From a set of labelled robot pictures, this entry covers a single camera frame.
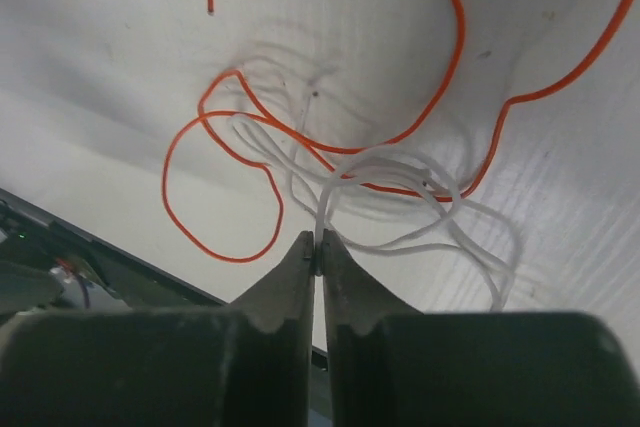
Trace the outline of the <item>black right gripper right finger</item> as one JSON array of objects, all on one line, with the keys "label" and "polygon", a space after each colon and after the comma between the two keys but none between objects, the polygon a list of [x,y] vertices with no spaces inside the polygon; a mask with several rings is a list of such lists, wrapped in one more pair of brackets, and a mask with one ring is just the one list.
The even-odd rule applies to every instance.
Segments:
[{"label": "black right gripper right finger", "polygon": [[618,339],[580,312],[424,314],[320,245],[337,426],[635,426]]}]

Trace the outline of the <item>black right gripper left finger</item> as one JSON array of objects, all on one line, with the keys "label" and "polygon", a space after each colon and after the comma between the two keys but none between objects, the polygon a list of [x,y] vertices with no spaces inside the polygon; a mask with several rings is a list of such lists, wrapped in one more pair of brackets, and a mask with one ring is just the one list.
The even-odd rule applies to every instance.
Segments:
[{"label": "black right gripper left finger", "polygon": [[5,426],[304,426],[314,239],[222,307],[17,314],[1,328]]}]

